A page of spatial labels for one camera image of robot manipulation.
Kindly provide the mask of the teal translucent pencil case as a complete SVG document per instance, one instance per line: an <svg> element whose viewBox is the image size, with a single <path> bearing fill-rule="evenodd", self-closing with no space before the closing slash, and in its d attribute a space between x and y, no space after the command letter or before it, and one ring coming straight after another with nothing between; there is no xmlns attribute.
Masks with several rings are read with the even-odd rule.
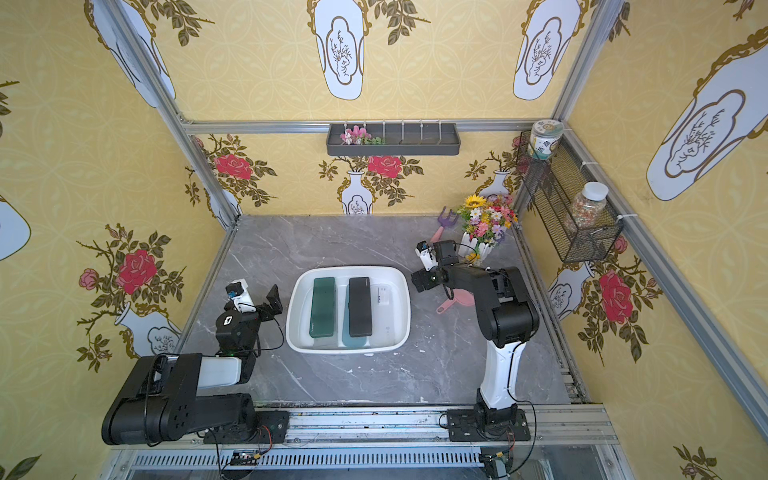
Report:
<svg viewBox="0 0 768 480"><path fill-rule="evenodd" d="M343 320L343 329L342 329L342 343L345 347L349 349L359 349L366 345L367 337L358 337L353 338L349 334L349 309L348 309L348 292L349 288L347 286L347 292L344 302L344 320Z"/></svg>

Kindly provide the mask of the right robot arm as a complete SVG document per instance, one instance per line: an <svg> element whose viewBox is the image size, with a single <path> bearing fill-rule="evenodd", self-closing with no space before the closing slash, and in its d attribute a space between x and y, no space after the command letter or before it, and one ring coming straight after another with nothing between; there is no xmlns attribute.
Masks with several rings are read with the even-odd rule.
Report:
<svg viewBox="0 0 768 480"><path fill-rule="evenodd" d="M469 424L477 435L492 438L510 429L518 419L516 392L522 354L538 332L540 317L532 305L522 274L515 267L483 269L464 263L454 241L415 247L423 268L411 274L419 292L441 286L446 296L457 291L472 294L478 327L487 340L483 380Z"/></svg>

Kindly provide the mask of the dark green pencil case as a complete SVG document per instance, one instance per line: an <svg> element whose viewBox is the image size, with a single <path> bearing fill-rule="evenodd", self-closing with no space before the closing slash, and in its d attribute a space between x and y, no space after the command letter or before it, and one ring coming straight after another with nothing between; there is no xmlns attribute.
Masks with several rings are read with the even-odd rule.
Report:
<svg viewBox="0 0 768 480"><path fill-rule="evenodd" d="M334 335L336 325L336 282L333 277L316 278L313 283L309 334L313 339Z"/></svg>

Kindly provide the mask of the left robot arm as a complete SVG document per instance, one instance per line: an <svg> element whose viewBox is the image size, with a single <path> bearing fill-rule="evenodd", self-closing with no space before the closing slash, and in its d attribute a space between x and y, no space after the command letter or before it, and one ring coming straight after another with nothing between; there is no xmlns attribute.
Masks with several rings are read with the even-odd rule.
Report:
<svg viewBox="0 0 768 480"><path fill-rule="evenodd" d="M202 434L207 443L284 442L288 412L259 412L247 393L213 392L250 380L264 351L260 328L283 312L279 288L272 286L262 304L253 302L245 280L225 291L228 301L215 322L216 354L141 357L104 417L105 444L155 446L189 434Z"/></svg>

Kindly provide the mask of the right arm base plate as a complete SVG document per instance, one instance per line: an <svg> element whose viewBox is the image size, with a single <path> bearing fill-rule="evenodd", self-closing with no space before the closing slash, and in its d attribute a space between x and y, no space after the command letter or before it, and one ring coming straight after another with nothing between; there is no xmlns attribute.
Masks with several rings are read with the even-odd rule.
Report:
<svg viewBox="0 0 768 480"><path fill-rule="evenodd" d="M444 426L452 442L529 441L532 437L525 412L517 406L449 410Z"/></svg>

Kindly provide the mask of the clear rounded pencil case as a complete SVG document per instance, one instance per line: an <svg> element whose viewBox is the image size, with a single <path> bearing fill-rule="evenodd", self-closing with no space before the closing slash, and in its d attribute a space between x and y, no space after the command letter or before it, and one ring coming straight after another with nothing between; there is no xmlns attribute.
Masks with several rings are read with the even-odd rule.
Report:
<svg viewBox="0 0 768 480"><path fill-rule="evenodd" d="M372 335L373 347L389 346L395 339L393 290L385 284L371 286Z"/></svg>

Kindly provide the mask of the black pencil case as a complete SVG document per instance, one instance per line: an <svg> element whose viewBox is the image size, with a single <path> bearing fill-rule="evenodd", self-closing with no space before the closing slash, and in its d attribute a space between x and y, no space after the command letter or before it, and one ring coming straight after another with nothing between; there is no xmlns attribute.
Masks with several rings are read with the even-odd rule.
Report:
<svg viewBox="0 0 768 480"><path fill-rule="evenodd" d="M349 334L353 338L370 336L373 332L370 278L351 278L348 288Z"/></svg>

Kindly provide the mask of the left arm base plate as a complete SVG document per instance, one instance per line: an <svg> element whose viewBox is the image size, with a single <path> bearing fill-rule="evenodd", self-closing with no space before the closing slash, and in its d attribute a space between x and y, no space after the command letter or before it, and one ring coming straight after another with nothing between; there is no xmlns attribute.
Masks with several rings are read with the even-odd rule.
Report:
<svg viewBox="0 0 768 480"><path fill-rule="evenodd" d="M288 411L250 411L237 424L216 427L203 437L205 444L282 444L289 426Z"/></svg>

